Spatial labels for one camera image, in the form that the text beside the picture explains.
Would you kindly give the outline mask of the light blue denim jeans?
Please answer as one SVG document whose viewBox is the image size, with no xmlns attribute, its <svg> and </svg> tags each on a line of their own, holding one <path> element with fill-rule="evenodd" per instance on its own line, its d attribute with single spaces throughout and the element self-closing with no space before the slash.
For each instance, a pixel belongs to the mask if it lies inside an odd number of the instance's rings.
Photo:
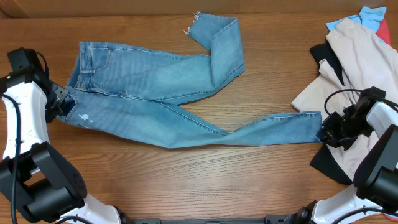
<svg viewBox="0 0 398 224">
<path fill-rule="evenodd" d="M 167 149 L 318 142 L 317 111 L 273 114 L 229 132 L 184 110 L 184 103 L 215 95 L 245 69 L 237 18 L 197 13 L 187 34 L 210 54 L 80 42 L 60 120 Z"/>
</svg>

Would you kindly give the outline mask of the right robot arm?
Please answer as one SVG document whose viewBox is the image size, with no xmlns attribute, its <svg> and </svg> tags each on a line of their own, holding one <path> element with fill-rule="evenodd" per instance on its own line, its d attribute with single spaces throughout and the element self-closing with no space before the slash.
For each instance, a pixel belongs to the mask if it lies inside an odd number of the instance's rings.
<svg viewBox="0 0 398 224">
<path fill-rule="evenodd" d="M 314 201 L 284 223 L 353 223 L 364 217 L 397 216 L 397 104 L 374 86 L 361 90 L 358 102 L 328 115 L 321 140 L 351 147 L 360 135 L 376 133 L 378 141 L 358 166 L 353 184 L 327 200 Z"/>
</svg>

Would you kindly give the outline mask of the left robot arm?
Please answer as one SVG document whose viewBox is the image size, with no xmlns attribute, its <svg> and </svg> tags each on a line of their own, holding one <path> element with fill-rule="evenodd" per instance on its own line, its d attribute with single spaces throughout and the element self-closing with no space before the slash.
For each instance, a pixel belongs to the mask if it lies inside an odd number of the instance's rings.
<svg viewBox="0 0 398 224">
<path fill-rule="evenodd" d="M 130 223 L 115 206 L 88 194 L 78 170 L 49 141 L 47 124 L 63 114 L 68 90 L 51 81 L 44 56 L 19 48 L 7 53 L 12 67 L 1 78 L 7 141 L 1 161 L 1 193 L 31 223 Z"/>
</svg>

